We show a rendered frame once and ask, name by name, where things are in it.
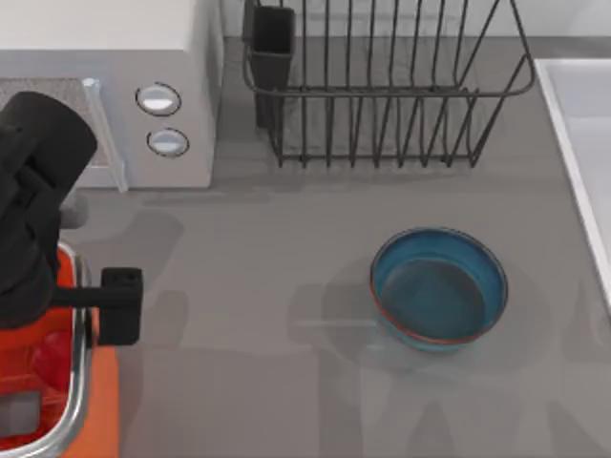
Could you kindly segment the pale microwave oven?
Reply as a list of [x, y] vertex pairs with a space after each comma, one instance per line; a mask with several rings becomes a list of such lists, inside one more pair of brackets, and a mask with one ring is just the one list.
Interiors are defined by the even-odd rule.
[[[128, 190], [210, 184], [223, 53], [220, 0], [0, 0], [0, 105], [19, 91], [47, 94], [97, 137], [81, 81], [98, 79]], [[139, 108], [137, 89], [155, 82], [179, 92], [176, 113]], [[148, 148], [147, 135], [167, 128], [189, 139], [184, 155]], [[101, 145], [78, 183], [117, 189]]]

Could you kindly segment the red object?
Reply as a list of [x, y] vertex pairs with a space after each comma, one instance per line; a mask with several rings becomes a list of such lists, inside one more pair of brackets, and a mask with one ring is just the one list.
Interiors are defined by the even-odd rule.
[[28, 370], [32, 387], [67, 393], [72, 372], [72, 332], [33, 330], [26, 336], [31, 347]]

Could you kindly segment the small round microwave knob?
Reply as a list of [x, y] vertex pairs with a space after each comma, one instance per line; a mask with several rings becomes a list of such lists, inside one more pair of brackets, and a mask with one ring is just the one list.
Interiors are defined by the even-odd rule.
[[176, 129], [161, 129], [147, 135], [148, 148], [158, 156], [179, 157], [184, 155], [190, 146], [187, 136]]

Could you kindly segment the blue bowl with red rim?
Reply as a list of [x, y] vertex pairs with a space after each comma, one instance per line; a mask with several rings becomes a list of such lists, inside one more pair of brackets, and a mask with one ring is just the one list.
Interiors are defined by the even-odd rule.
[[509, 297], [495, 253], [465, 232], [439, 226], [386, 240], [371, 260], [369, 289], [390, 334], [433, 353], [480, 339], [499, 322]]

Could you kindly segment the black utensil holder cup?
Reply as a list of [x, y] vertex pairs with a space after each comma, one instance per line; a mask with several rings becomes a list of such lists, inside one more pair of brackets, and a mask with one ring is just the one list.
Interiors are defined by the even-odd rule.
[[284, 103], [295, 45], [295, 10], [244, 0], [242, 40], [254, 82], [256, 126], [274, 125], [274, 105]]

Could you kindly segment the large round microwave knob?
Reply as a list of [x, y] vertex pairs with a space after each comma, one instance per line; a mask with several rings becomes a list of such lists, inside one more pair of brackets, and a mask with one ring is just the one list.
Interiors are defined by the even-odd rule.
[[181, 106], [179, 92], [170, 85], [161, 82], [138, 88], [135, 97], [139, 108], [152, 116], [173, 115]]

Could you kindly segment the orange box with metal rim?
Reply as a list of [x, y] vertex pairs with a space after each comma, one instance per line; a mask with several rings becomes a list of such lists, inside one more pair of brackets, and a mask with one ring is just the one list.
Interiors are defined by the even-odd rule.
[[[88, 266], [58, 244], [60, 286], [93, 286]], [[32, 387], [27, 333], [70, 330], [67, 393]], [[98, 311], [52, 308], [35, 323], [0, 330], [0, 458], [118, 458], [117, 346], [99, 345]]]

